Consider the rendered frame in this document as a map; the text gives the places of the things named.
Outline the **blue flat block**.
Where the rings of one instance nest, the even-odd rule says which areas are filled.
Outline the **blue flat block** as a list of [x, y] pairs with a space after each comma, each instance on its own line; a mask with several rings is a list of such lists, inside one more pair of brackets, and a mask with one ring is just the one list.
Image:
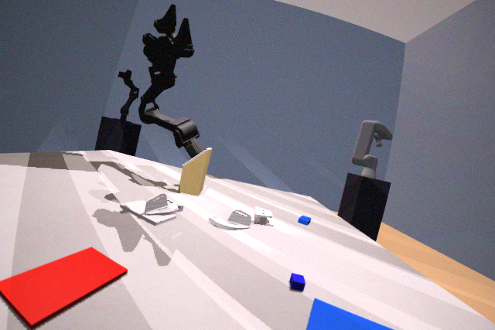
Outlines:
[[310, 223], [310, 221], [311, 221], [311, 218], [310, 217], [308, 217], [308, 216], [301, 216], [299, 218], [298, 223], [301, 223], [303, 225], [308, 225]]

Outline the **red flat plate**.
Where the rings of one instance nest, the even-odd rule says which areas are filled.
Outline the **red flat plate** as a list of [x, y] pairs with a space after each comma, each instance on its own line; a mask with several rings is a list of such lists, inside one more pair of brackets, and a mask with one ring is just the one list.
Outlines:
[[0, 281], [0, 295], [33, 330], [127, 272], [90, 247]]

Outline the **small blue cube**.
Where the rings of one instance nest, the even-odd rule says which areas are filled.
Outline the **small blue cube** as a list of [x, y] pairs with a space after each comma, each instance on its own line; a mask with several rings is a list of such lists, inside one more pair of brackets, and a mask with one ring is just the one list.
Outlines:
[[300, 274], [291, 274], [290, 284], [292, 290], [303, 291], [305, 287], [305, 279]]

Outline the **blue square plate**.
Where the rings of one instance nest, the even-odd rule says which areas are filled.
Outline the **blue square plate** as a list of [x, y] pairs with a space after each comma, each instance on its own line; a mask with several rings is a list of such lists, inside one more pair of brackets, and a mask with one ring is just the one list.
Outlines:
[[314, 299], [306, 330], [393, 330]]

